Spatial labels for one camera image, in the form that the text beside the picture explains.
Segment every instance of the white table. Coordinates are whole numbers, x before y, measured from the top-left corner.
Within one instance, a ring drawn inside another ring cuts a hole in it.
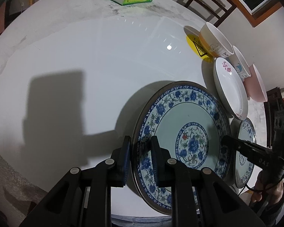
[[[193,81],[217,96],[213,64],[193,52],[183,29],[204,23],[171,0],[38,1],[0,36],[1,156],[49,191],[71,167],[108,158],[167,83]],[[251,100],[249,108],[266,145],[263,104]],[[128,186],[112,189],[112,213],[162,215]]]

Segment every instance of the small blue and white plate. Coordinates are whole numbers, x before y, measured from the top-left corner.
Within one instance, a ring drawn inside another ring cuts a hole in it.
[[[133,135],[132,172],[143,199],[155,210],[171,214],[170,188],[158,188],[154,181],[151,152],[147,142],[156,135],[160,147],[188,167],[211,168],[224,178],[230,151],[220,144],[230,135],[224,108],[209,91],[187,81],[160,89],[145,105]]]
[[[256,143],[256,131],[249,118],[243,120],[239,125],[238,138],[249,142]],[[254,170],[254,164],[249,162],[246,157],[236,152],[235,165],[235,184],[241,189],[248,182]]]

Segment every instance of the person's arm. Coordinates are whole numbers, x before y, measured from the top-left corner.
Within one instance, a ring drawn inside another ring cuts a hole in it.
[[[255,184],[255,189],[262,190],[264,188],[263,184],[261,183],[261,172],[258,175],[257,182]],[[263,213],[261,214],[260,218],[265,223],[267,227],[275,226],[276,218],[278,217],[279,213],[281,212],[282,206],[284,204],[284,183],[281,181],[278,185],[273,187],[272,189],[268,190],[267,193],[271,195],[271,199],[268,202],[267,207],[264,209]],[[261,193],[254,192],[251,196],[250,201],[255,203],[259,202],[262,199]],[[261,205],[256,203],[252,210],[254,212],[258,212]]]

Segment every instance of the metal screw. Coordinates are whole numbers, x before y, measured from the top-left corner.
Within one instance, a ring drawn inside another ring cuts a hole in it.
[[[211,169],[210,168],[205,167],[205,168],[203,168],[202,171],[203,171],[204,174],[207,174],[207,175],[211,174]]]
[[[77,167],[74,167],[74,168],[70,169],[70,173],[71,173],[71,174],[77,174],[79,171],[80,171],[80,170],[79,170],[79,168],[77,168]]]
[[[170,165],[174,165],[175,163],[177,163],[177,161],[174,158],[168,159],[167,163]]]
[[[106,163],[107,165],[112,165],[114,162],[115,162],[115,161],[114,161],[113,159],[107,159],[107,160],[105,160],[105,163]]]

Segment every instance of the black sleeve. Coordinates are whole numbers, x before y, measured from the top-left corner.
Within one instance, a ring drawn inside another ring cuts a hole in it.
[[[273,227],[276,225],[276,218],[281,212],[283,204],[284,204],[284,183],[283,183],[283,195],[282,195],[281,200],[274,205],[267,206],[260,216],[260,218],[262,219],[262,221],[265,223],[267,227]],[[260,207],[261,206],[258,203],[256,203],[253,206],[252,210],[255,213],[257,213]]]

